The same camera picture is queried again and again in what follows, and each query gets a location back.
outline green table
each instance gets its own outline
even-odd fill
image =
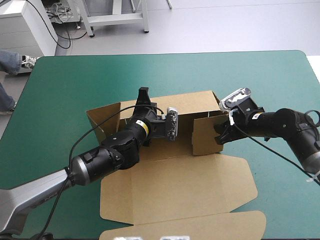
[[[221,99],[247,87],[266,111],[320,109],[320,84],[304,53],[261,51],[159,55],[43,57],[23,90],[0,140],[0,188],[12,188],[67,165],[73,142],[90,128],[86,110],[132,100],[141,86],[150,96],[213,90]],[[285,141],[268,146],[295,160]],[[88,136],[75,154],[97,145]],[[250,139],[225,145],[224,154],[248,160],[258,198],[236,212],[260,210],[267,217],[265,238],[320,236],[320,188]],[[100,182],[66,191],[48,231],[56,238],[98,238],[125,226],[100,218]],[[28,217],[23,237],[44,226],[53,200]]]

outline jeans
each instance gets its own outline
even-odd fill
[[[22,64],[22,56],[19,53],[0,49],[0,71],[17,75]],[[0,83],[0,111],[6,112],[15,106],[14,99],[9,96]]]

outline yellow stripe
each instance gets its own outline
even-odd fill
[[[138,125],[140,125],[141,127],[143,127],[144,130],[145,130],[145,134],[148,136],[148,134],[149,134],[149,128],[148,128],[148,126],[147,126],[143,121],[141,121],[141,120],[137,120],[135,123],[138,124]]]

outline shoe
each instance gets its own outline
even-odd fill
[[[24,69],[33,69],[36,61],[39,59],[40,57],[36,57],[36,56],[22,56],[22,64],[21,67]]]
[[[13,108],[11,108],[9,111],[0,111],[0,115],[11,115],[16,109],[16,106],[17,106],[17,102],[15,101]]]

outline cardboard box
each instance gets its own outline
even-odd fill
[[[261,239],[266,227],[262,212],[230,213],[255,199],[256,185],[243,158],[214,154],[223,150],[213,126],[228,116],[219,108],[212,91],[151,98],[163,110],[179,113],[175,142],[153,139],[141,147],[140,163],[117,171],[101,182],[100,215],[134,226],[109,230],[100,240],[139,236],[197,239]],[[92,126],[133,101],[119,102],[87,111]],[[95,131],[101,142],[121,130],[133,109],[122,112]]]

